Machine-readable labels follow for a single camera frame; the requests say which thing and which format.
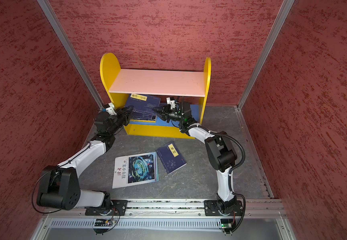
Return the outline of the navy book set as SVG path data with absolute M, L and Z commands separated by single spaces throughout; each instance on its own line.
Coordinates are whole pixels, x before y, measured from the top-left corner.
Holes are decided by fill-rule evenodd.
M 141 114 L 154 114 L 153 109 L 159 107 L 160 98 L 151 95 L 130 94 L 125 107 L 133 106 L 133 111 Z

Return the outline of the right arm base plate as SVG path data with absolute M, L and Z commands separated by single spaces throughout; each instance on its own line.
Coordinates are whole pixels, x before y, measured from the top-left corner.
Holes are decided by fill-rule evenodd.
M 221 200 L 205 200 L 204 201 L 206 216 L 241 216 L 243 214 L 243 204 L 241 201 L 232 199 L 228 202 Z

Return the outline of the navy book with dragon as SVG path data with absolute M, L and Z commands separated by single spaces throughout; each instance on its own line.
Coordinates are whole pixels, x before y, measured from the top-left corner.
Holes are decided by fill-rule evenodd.
M 130 117 L 131 121 L 134 122 L 151 122 L 154 123 L 156 121 L 156 115 L 151 113 L 138 113 L 133 112 Z

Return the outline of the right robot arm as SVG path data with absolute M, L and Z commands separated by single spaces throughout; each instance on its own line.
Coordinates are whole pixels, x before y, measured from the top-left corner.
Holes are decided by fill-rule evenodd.
M 203 127 L 192 116 L 189 106 L 183 105 L 180 109 L 172 109 L 166 105 L 153 108 L 153 111 L 163 121 L 178 122 L 182 134 L 205 144 L 209 162 L 217 171 L 217 208 L 224 216 L 234 212 L 234 208 L 238 206 L 238 194 L 233 188 L 233 171 L 245 161 L 243 146 L 226 132 L 213 132 Z

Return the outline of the navy book yellow label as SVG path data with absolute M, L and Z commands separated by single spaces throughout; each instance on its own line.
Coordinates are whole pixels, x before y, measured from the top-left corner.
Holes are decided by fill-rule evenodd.
M 158 148 L 156 153 L 167 174 L 171 174 L 187 164 L 174 141 Z

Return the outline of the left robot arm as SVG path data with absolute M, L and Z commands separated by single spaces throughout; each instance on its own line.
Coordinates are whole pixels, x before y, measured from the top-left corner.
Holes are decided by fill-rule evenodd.
M 129 106 L 112 113 L 108 109 L 99 112 L 94 121 L 97 133 L 86 146 L 66 161 L 43 169 L 32 192 L 32 206 L 53 208 L 56 212 L 74 208 L 100 209 L 104 214 L 111 212 L 110 195 L 82 190 L 79 176 L 111 149 L 116 132 L 129 124 L 132 110 L 133 106 Z

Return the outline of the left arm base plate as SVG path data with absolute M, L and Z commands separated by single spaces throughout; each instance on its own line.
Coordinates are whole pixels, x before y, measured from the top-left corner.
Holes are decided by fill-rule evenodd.
M 127 200 L 110 200 L 100 207 L 89 207 L 85 209 L 86 216 L 124 216 L 127 207 Z

